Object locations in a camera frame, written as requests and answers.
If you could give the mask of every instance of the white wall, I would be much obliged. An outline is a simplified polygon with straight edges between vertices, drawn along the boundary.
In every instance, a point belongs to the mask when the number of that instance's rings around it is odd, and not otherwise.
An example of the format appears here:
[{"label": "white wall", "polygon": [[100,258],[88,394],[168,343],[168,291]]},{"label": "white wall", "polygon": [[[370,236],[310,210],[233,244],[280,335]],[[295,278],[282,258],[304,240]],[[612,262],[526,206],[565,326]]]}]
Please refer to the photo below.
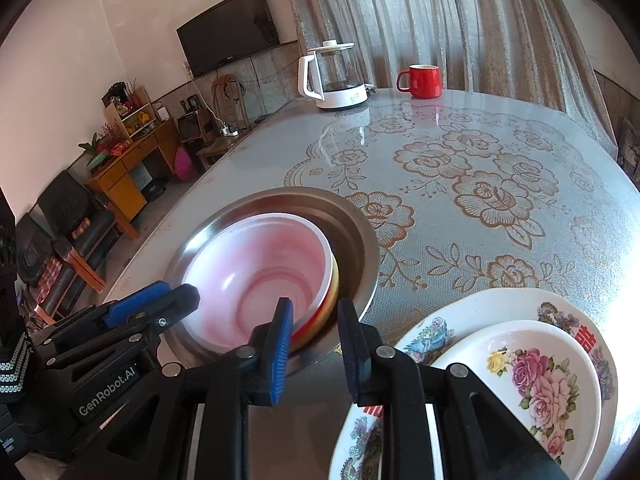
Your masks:
[{"label": "white wall", "polygon": [[33,0],[0,74],[0,186],[19,218],[100,130],[100,98],[124,76],[100,0]]},{"label": "white wall", "polygon": [[592,0],[563,0],[593,69],[640,99],[640,64],[618,26]]},{"label": "white wall", "polygon": [[[154,100],[187,81],[176,29],[222,0],[102,0],[127,71]],[[280,41],[296,39],[289,0],[267,0]]]}]

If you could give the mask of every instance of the kettle handle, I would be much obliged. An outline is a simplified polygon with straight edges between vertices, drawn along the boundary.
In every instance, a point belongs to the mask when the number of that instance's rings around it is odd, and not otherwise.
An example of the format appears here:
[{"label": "kettle handle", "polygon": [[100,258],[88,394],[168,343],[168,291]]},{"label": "kettle handle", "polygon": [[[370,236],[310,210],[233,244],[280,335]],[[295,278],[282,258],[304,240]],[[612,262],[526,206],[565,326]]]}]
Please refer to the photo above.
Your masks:
[{"label": "kettle handle", "polygon": [[[309,64],[312,65],[311,83],[313,84],[314,90],[316,90],[315,92],[309,90],[307,86]],[[318,68],[316,53],[309,54],[308,56],[302,56],[298,61],[298,92],[300,92],[300,95],[302,96],[324,101],[324,92],[322,91],[322,83],[320,82],[320,70]]]}]

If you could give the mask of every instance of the stainless steel bowl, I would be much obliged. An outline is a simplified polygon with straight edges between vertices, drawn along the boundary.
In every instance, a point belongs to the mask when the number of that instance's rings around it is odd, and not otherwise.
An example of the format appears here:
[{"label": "stainless steel bowl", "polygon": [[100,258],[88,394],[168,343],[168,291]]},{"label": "stainless steel bowl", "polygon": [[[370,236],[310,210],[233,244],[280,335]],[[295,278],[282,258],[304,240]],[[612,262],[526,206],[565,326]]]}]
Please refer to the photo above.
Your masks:
[{"label": "stainless steel bowl", "polygon": [[[222,208],[203,222],[187,238],[172,258],[164,280],[176,287],[194,256],[216,234],[229,225],[261,213],[291,213],[316,224],[329,240],[340,272],[340,298],[351,298],[362,318],[373,298],[378,282],[378,241],[367,218],[344,198],[311,187],[281,187],[261,191]],[[324,328],[304,348],[289,356],[287,373],[292,374],[315,363],[340,343],[335,312]],[[185,366],[210,362],[218,354],[203,348],[182,323],[165,333],[171,350]]]}]

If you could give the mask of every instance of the curtain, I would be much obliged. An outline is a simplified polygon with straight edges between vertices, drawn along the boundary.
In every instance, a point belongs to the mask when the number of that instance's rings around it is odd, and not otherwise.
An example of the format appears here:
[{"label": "curtain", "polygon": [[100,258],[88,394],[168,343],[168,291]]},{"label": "curtain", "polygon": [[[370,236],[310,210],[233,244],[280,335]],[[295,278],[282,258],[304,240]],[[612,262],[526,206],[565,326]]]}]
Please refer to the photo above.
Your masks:
[{"label": "curtain", "polygon": [[354,41],[366,82],[390,88],[409,64],[436,64],[447,88],[561,110],[616,156],[598,82],[562,0],[291,3],[301,48]]}]

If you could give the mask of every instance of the pink bag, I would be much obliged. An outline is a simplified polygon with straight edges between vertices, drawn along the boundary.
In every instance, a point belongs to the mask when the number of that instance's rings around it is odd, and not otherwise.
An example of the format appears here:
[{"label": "pink bag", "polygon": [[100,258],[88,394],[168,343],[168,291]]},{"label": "pink bag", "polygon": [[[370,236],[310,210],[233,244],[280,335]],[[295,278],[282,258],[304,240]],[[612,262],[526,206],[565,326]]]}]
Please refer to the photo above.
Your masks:
[{"label": "pink bag", "polygon": [[175,152],[174,170],[175,174],[183,182],[195,180],[200,176],[184,146],[180,146],[178,151]]}]

